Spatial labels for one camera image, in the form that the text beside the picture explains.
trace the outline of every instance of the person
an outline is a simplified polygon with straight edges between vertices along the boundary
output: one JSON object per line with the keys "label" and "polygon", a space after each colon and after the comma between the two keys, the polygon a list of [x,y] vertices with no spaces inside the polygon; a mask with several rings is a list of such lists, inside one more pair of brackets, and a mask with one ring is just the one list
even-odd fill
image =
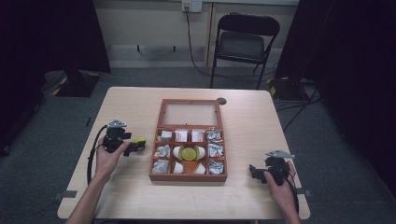
{"label": "person", "polygon": [[[288,180],[292,183],[292,179],[296,175],[296,170],[290,161],[287,161],[287,163],[290,170]],[[264,176],[270,188],[271,195],[282,212],[283,218],[285,218],[285,222],[287,224],[301,223],[295,207],[293,192],[288,182],[284,181],[281,186],[278,186],[269,172],[264,171]]]}
{"label": "person", "polygon": [[130,144],[123,142],[115,152],[108,153],[102,146],[103,137],[98,143],[95,174],[66,223],[92,223],[102,190],[116,168],[120,155]]}

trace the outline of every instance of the chair backrest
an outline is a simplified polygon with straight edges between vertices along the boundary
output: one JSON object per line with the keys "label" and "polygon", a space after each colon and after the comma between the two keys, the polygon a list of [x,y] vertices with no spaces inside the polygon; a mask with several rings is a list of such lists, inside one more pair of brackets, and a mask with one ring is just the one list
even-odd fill
{"label": "chair backrest", "polygon": [[276,37],[279,29],[279,23],[272,17],[233,12],[220,18],[218,36],[220,30],[224,30]]}

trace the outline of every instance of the open box lid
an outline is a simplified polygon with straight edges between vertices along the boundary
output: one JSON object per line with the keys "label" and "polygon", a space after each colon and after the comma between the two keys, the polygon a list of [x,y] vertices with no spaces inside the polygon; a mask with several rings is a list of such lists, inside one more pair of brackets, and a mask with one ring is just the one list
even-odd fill
{"label": "open box lid", "polygon": [[219,102],[163,99],[157,127],[222,128]]}

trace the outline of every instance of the wooden box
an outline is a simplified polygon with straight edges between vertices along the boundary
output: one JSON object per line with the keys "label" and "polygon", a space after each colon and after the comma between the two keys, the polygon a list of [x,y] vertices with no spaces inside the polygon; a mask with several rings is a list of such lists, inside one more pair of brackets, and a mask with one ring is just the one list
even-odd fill
{"label": "wooden box", "polygon": [[148,174],[152,181],[226,181],[226,147],[217,100],[163,99],[154,135]]}

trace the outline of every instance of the light wood tabletop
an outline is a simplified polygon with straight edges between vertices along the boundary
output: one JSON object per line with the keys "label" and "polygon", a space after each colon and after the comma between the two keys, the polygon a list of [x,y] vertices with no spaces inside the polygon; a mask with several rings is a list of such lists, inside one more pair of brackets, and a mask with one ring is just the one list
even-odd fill
{"label": "light wood tabletop", "polygon": [[[227,146],[227,180],[218,183],[151,181],[149,165],[162,100],[220,97],[227,100],[226,105],[220,106]],[[126,123],[128,126],[124,129],[132,133],[132,138],[146,137],[147,146],[129,157],[120,157],[103,190],[95,218],[282,218],[268,186],[251,178],[248,169],[250,164],[264,168],[265,152],[277,149],[290,152],[269,92],[135,87],[108,90],[67,188],[76,190],[77,195],[63,198],[58,210],[60,218],[70,216],[87,187],[87,158],[94,138],[113,119]],[[301,187],[298,175],[295,184]],[[310,211],[306,198],[303,194],[298,198],[300,217],[307,219]]]}

